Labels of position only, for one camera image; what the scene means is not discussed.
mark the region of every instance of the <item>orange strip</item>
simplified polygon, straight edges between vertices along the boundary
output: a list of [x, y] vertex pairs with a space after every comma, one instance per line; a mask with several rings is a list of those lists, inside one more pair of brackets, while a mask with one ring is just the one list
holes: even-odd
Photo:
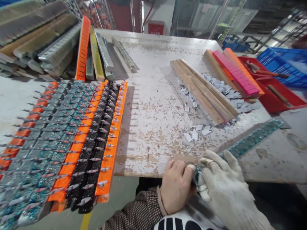
[[111, 188], [111, 183], [112, 183], [112, 178], [113, 178], [113, 172], [114, 172], [114, 166], [115, 166], [115, 158], [116, 158], [116, 153], [117, 153], [117, 145], [119, 142], [119, 136], [120, 136], [120, 132], [121, 132], [121, 127], [122, 127], [122, 115], [123, 115], [123, 111], [124, 111], [124, 105], [125, 105], [125, 99], [126, 99], [126, 93], [127, 93], [127, 85], [128, 82], [126, 82], [126, 85], [124, 86], [124, 94], [123, 94], [123, 99], [122, 99], [122, 105], [121, 106], [121, 110], [119, 111], [119, 113], [121, 114], [120, 116], [115, 116], [119, 122], [112, 122], [111, 126], [114, 126], [115, 128], [117, 128], [117, 130], [110, 130], [109, 135], [113, 134], [114, 136], [116, 136], [116, 138], [112, 138], [112, 137], [108, 137], [108, 140], [106, 142], [106, 144], [111, 144], [114, 145], [114, 147], [106, 147], [105, 152], [104, 152], [104, 156], [106, 155], [113, 155], [113, 157], [104, 157], [102, 160], [102, 164], [101, 164], [101, 168], [105, 168], [105, 167], [110, 167], [109, 170], [105, 171], [105, 172], [101, 172], [99, 173], [99, 177], [98, 177], [98, 181], [97, 182], [101, 182], [101, 181], [108, 181], [102, 188], [100, 187], [96, 187], [95, 190], [95, 196], [98, 196], [97, 198], [97, 202], [98, 203], [105, 203], [108, 202], [109, 200], [109, 193], [110, 193], [110, 188]]
[[237, 65], [240, 70], [244, 73], [244, 75], [250, 80], [250, 82], [256, 86], [256, 88], [259, 91], [258, 96], [262, 96], [264, 94], [263, 90], [260, 88], [260, 86], [257, 84], [255, 79], [250, 75], [250, 73], [247, 71], [245, 66], [241, 63], [241, 61], [238, 59], [238, 57], [235, 55], [235, 53], [230, 49], [226, 48], [223, 52], [223, 54], [230, 60], [232, 61], [235, 65]]
[[[76, 167], [76, 163], [79, 159], [80, 153], [82, 151], [83, 144], [85, 142], [85, 138], [87, 137], [87, 133], [90, 129], [90, 125], [92, 125], [94, 113], [97, 110], [97, 106], [99, 104], [103, 89], [105, 85], [107, 84], [107, 80], [105, 80], [101, 86], [99, 87], [101, 90], [97, 92], [98, 96], [95, 97], [97, 101], [91, 100], [91, 104], [95, 107], [89, 107], [88, 109], [92, 111], [92, 113], [86, 113], [85, 115], [87, 117], [90, 117], [91, 119], [83, 119], [81, 123], [84, 123], [86, 125], [89, 125], [89, 127], [79, 127], [78, 131], [84, 132], [85, 134], [76, 134], [74, 140], [75, 141], [81, 141], [83, 143], [74, 143], [70, 147], [70, 151], [77, 151], [78, 153], [68, 153], [65, 159], [65, 162], [74, 162], [74, 164], [71, 165], [63, 165], [62, 169], [60, 170], [59, 175], [68, 174], [69, 176], [57, 179], [54, 183], [53, 189], [55, 188], [68, 188], [70, 180], [71, 180], [71, 174], [73, 174], [74, 169]], [[63, 203], [65, 201], [66, 191], [62, 190], [55, 194], [52, 194], [49, 196], [48, 201], [58, 201], [60, 203]]]
[[78, 50], [78, 60], [77, 60], [77, 70], [76, 70], [76, 79], [85, 81], [85, 69], [86, 69], [86, 60], [87, 60], [87, 51], [90, 38], [90, 20], [83, 16], [82, 27], [80, 31], [80, 40], [79, 40], [79, 50]]
[[[50, 90], [47, 90], [47, 91], [44, 92], [45, 95], [50, 95], [50, 96], [48, 96], [49, 99], [51, 98], [51, 93], [54, 92], [53, 89], [57, 89], [58, 88], [58, 83], [57, 82], [52, 82], [52, 84], [53, 84], [53, 86], [49, 86], [48, 87]], [[46, 101], [45, 102], [38, 102], [38, 103], [36, 103], [36, 105], [45, 105], [45, 106], [47, 104], [48, 103]], [[33, 108], [32, 111], [33, 112], [43, 112], [44, 109], [43, 108]], [[31, 114], [31, 115], [27, 116], [27, 119], [38, 120], [39, 118], [40, 118], [39, 114]], [[34, 122], [25, 122], [22, 125], [26, 126], [26, 127], [34, 127], [35, 123]], [[27, 136], [29, 136], [30, 132], [31, 131], [28, 130], [28, 129], [22, 129], [20, 131], [17, 131], [15, 133], [15, 136], [27, 137]], [[13, 138], [9, 144], [22, 146], [24, 144], [24, 142], [25, 142], [24, 139]], [[11, 149], [11, 148], [6, 148], [3, 151], [3, 154], [9, 154], [9, 156], [0, 157], [0, 171], [6, 171], [8, 169], [8, 167], [10, 166], [10, 164], [11, 164], [11, 161], [5, 161], [5, 160], [2, 160], [2, 159], [8, 158], [8, 157], [15, 157], [17, 155], [18, 151], [19, 151], [19, 149]]]

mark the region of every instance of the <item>white work glove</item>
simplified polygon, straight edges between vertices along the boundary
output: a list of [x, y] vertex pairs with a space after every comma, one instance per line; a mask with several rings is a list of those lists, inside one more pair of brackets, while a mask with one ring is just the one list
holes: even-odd
[[200, 195], [229, 230], [269, 230], [271, 225], [255, 203], [244, 181], [237, 159], [225, 151], [224, 161], [207, 150], [200, 162], [206, 167], [199, 174]]

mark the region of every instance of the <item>wooden board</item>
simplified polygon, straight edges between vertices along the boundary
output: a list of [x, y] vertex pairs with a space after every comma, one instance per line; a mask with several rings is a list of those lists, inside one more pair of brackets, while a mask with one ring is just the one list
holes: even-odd
[[19, 38], [18, 40], [6, 45], [2, 49], [0, 49], [0, 58], [2, 58], [3, 60], [5, 60], [7, 62], [13, 63], [17, 59], [17, 57], [13, 54], [13, 51], [15, 49], [22, 46], [26, 42], [30, 41], [32, 38], [38, 36], [40, 33], [44, 32], [51, 25], [53, 25], [56, 22], [58, 22], [59, 20], [61, 20], [61, 18], [63, 18], [63, 17], [65, 17], [65, 15], [59, 16], [58, 18], [56, 18], [52, 22], [50, 22], [50, 23], [38, 28], [37, 30]]
[[208, 117], [209, 121], [214, 126], [224, 123], [223, 118], [217, 113], [211, 103], [203, 96], [202, 92], [195, 86], [176, 61], [171, 61], [170, 65], [174, 74], [184, 83], [185, 87], [193, 95], [196, 102], [202, 107], [202, 110]]
[[227, 85], [229, 85], [233, 90], [237, 91], [237, 87], [232, 83], [232, 81], [226, 76], [224, 71], [222, 70], [222, 67], [220, 64], [215, 60], [212, 52], [210, 50], [206, 50], [204, 54], [211, 64], [212, 68], [214, 69], [217, 77], [221, 80], [224, 81]]
[[217, 91], [217, 89], [205, 78], [203, 78], [199, 72], [197, 72], [193, 67], [191, 67], [185, 60], [180, 59], [180, 61], [194, 74], [194, 76], [202, 83], [204, 86], [225, 106], [229, 112], [236, 116], [239, 112], [233, 107], [228, 100], [221, 92]]
[[234, 119], [234, 116], [229, 112], [228, 109], [206, 88], [206, 86], [186, 67], [180, 60], [176, 60], [176, 63], [181, 69], [189, 76], [196, 87], [202, 92], [206, 99], [211, 103], [214, 109], [219, 113], [224, 121], [230, 121]]

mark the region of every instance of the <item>worn table surface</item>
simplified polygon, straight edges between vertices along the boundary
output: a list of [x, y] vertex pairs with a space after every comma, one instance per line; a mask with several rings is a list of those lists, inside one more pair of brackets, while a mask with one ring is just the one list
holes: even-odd
[[[178, 93], [178, 82], [171, 73], [170, 61], [184, 59], [199, 72], [214, 76], [206, 65], [206, 49], [221, 50], [215, 41], [99, 30], [111, 45], [116, 36], [128, 51], [138, 70], [132, 74], [116, 48], [110, 47], [118, 80], [128, 81], [127, 100], [118, 148], [115, 175], [162, 177], [170, 159], [196, 163], [206, 149], [217, 150], [232, 142], [255, 124], [271, 117], [264, 108], [240, 114], [229, 130], [213, 128], [213, 132], [188, 143], [183, 132], [193, 125], [207, 124], [197, 109], [184, 112], [185, 98]], [[35, 102], [33, 90], [43, 91], [42, 82], [20, 82], [0, 78], [0, 135], [13, 134], [20, 124], [16, 116], [26, 116]], [[1, 143], [10, 138], [0, 137]], [[247, 181], [307, 183], [306, 164], [285, 139], [281, 130], [239, 158]]]

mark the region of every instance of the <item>red plastic crate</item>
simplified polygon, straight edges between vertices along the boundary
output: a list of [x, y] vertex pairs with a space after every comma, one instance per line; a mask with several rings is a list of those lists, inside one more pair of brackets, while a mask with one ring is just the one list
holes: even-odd
[[[307, 103], [300, 97], [295, 95], [285, 85], [280, 83], [275, 78], [258, 78], [256, 82], [259, 84], [264, 92], [259, 100], [266, 108], [269, 113], [283, 112], [290, 109], [300, 109], [307, 107]], [[286, 106], [277, 96], [275, 96], [267, 87], [269, 85], [274, 86], [292, 105], [291, 107]]]
[[253, 72], [250, 70], [250, 68], [248, 68], [248, 67], [245, 65], [245, 63], [246, 63], [247, 61], [249, 61], [249, 63], [253, 63], [253, 64], [255, 64], [256, 66], [258, 66], [260, 70], [270, 72], [270, 71], [269, 71], [267, 68], [265, 68], [256, 58], [252, 58], [252, 57], [238, 57], [238, 59], [244, 64], [245, 68], [246, 68], [247, 71], [252, 75], [252, 77], [253, 77], [254, 79], [263, 78], [263, 77], [272, 77], [271, 75], [263, 74], [263, 73], [261, 73], [261, 74], [259, 74], [259, 73], [258, 73], [258, 74], [255, 74], [255, 73], [253, 73]]

